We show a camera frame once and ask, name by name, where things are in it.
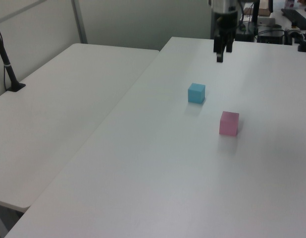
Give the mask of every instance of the cable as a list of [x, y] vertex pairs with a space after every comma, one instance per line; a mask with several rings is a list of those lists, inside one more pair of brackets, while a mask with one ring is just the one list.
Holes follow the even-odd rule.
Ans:
[[257, 40], [257, 38], [255, 37], [254, 35], [254, 32], [252, 33], [251, 30], [250, 30], [250, 19], [251, 19], [251, 11], [252, 11], [252, 7], [253, 7], [254, 3], [252, 3], [252, 5], [250, 6], [250, 14], [249, 14], [249, 21], [248, 21], [248, 32], [250, 34], [253, 34], [254, 38]]
[[241, 24], [243, 23], [243, 19], [244, 19], [244, 11], [243, 11], [243, 7], [242, 7], [242, 4], [241, 4], [241, 0], [238, 0], [238, 4], [240, 5], [240, 8], [241, 8], [241, 21], [239, 23], [239, 26], [241, 26]]

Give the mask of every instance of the blue cube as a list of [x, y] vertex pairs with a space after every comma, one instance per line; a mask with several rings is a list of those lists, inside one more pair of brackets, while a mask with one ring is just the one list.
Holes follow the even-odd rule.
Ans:
[[192, 83], [188, 89], [188, 102], [202, 104], [204, 102], [204, 92], [206, 86], [203, 84]]

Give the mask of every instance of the table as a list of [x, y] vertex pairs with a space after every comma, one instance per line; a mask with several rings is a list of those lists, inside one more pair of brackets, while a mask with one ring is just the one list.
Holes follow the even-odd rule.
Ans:
[[0, 205], [25, 212], [157, 54], [74, 44], [0, 96]]
[[[218, 134], [222, 111], [237, 137]], [[171, 38], [16, 237], [306, 238], [306, 53], [234, 42], [216, 63], [212, 40]]]

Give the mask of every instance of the floor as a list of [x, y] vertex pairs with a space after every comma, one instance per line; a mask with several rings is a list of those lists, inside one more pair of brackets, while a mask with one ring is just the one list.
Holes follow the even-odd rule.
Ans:
[[21, 212], [0, 206], [0, 238], [3, 238], [12, 229], [22, 215]]

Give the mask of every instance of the wall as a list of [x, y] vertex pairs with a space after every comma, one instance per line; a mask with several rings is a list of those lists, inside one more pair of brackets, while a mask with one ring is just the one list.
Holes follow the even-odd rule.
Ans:
[[161, 50], [172, 36], [210, 38], [207, 0], [77, 0], [89, 44]]
[[[74, 43], [80, 43], [71, 0], [47, 0], [0, 23], [18, 81]], [[3, 63], [0, 57], [0, 95]]]

